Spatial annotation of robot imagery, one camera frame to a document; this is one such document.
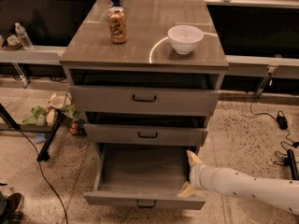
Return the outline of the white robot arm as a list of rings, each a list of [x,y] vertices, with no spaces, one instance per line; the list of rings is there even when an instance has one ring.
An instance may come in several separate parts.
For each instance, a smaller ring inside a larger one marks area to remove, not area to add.
[[[178,192],[179,198],[189,198],[199,190],[221,195],[252,198],[276,208],[299,215],[299,181],[254,177],[231,168],[204,164],[187,150],[190,165],[189,180]]]

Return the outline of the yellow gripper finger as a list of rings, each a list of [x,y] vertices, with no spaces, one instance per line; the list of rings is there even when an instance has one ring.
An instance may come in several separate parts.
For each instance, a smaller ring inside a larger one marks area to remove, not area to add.
[[[192,151],[187,151],[188,162],[190,166],[194,166],[196,163],[203,164],[203,162],[199,159],[199,157]]]
[[[190,182],[186,181],[180,191],[178,192],[179,198],[189,198],[195,194],[197,190],[191,185]]]

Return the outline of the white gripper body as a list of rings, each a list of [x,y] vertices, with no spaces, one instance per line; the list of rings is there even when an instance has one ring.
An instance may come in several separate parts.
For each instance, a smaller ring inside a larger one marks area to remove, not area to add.
[[[203,163],[196,163],[191,167],[190,183],[194,189],[214,190],[213,175],[216,167]]]

